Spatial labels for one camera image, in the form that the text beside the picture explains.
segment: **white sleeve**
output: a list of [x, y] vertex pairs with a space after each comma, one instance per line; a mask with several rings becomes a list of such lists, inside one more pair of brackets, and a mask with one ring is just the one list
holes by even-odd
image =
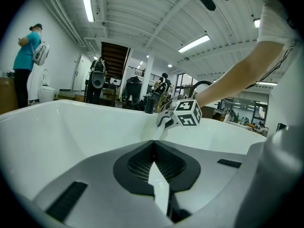
[[287, 23], [284, 7], [278, 2], [266, 2], [259, 27], [257, 42], [273, 41], [284, 44], [283, 50], [288, 50], [297, 38], [296, 31]]

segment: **toilet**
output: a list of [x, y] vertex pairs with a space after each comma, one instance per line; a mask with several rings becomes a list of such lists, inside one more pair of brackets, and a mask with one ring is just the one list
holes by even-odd
[[48, 71], [46, 69], [42, 72], [41, 82], [40, 82], [40, 89], [38, 92], [39, 102], [45, 103], [54, 100], [55, 96], [55, 89], [49, 87], [50, 78], [48, 75]]

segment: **black slot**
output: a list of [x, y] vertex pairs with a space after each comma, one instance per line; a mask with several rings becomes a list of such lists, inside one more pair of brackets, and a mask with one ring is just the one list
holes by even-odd
[[225, 159], [220, 159], [217, 163], [234, 167], [234, 168], [240, 168], [242, 162], [237, 162], [237, 161], [230, 161], [230, 160], [225, 160]]
[[63, 222], [86, 188], [87, 184], [74, 181], [47, 209], [46, 213], [54, 219]]

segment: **teal shirt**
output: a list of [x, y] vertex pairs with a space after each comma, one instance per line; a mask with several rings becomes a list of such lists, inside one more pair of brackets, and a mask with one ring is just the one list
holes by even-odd
[[18, 52], [13, 69], [33, 70], [33, 50], [36, 50], [40, 44], [40, 35], [38, 32], [33, 31], [27, 35], [27, 38], [29, 42], [28, 44], [22, 46]]

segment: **fluorescent light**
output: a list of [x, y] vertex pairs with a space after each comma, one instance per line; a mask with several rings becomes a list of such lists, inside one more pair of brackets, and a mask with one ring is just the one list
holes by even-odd
[[89, 22], [93, 23], [94, 22], [94, 16], [93, 16], [91, 0], [84, 0], [84, 4], [85, 4], [87, 19], [89, 20]]
[[185, 51], [188, 51], [188, 50], [190, 50], [191, 48], [196, 47], [196, 46], [198, 46], [199, 44], [204, 43], [204, 42], [206, 42], [206, 41], [208, 41], [208, 40], [210, 40], [209, 36], [207, 36], [207, 35], [206, 35], [206, 36], [203, 36], [203, 37], [201, 37], [201, 38], [199, 38], [199, 39], [193, 41], [193, 42], [190, 43], [189, 45], [186, 45], [185, 47], [183, 47], [182, 49], [180, 49], [179, 52], [180, 52], [180, 53], [183, 53], [183, 52], [185, 52]]
[[277, 85], [277, 83], [268, 83], [268, 82], [260, 82], [260, 83], [258, 83], [258, 85], [265, 85], [265, 86], [276, 86]]
[[260, 27], [260, 21], [261, 21], [261, 19], [255, 19], [255, 20], [253, 20], [256, 28]]

